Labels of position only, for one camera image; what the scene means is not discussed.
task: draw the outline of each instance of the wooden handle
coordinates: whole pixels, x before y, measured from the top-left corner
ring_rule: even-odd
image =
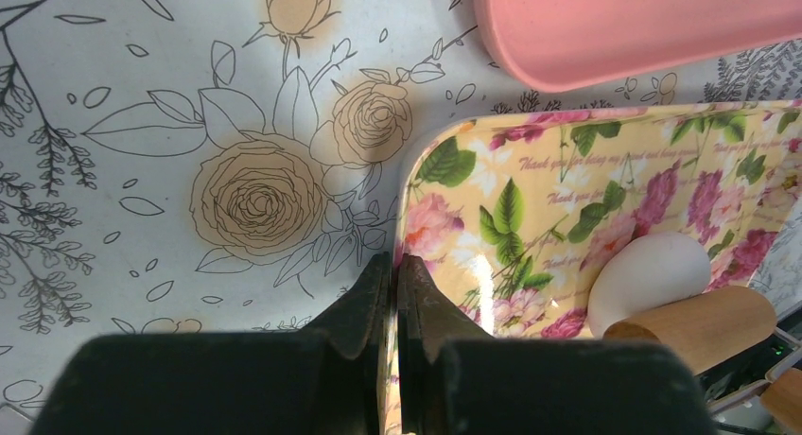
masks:
[[[763,295],[725,287],[614,323],[606,339],[650,339],[672,348],[699,374],[772,335],[776,314]]]
[[[802,371],[789,369],[760,397],[760,403],[782,425],[802,433]]]

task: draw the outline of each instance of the white oval object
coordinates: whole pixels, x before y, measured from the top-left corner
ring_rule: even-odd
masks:
[[[705,248],[677,232],[642,236],[601,270],[590,289],[587,323],[600,338],[621,320],[698,295],[710,282]]]

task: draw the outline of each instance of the floral tray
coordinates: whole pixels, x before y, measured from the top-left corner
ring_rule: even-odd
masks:
[[[587,296],[640,236],[677,231],[746,285],[799,197],[802,101],[477,118],[419,142],[396,255],[499,337],[590,336]]]

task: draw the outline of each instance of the brown cylindrical object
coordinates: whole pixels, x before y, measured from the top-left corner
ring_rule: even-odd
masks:
[[[802,433],[802,371],[786,371],[763,393],[760,403],[782,425]]]
[[[635,314],[604,337],[658,341],[699,374],[768,338],[775,325],[775,310],[763,295],[725,287]]]

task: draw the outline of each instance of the pink tray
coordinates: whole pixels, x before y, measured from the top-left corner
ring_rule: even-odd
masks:
[[[562,92],[802,36],[802,0],[475,0],[522,82]]]

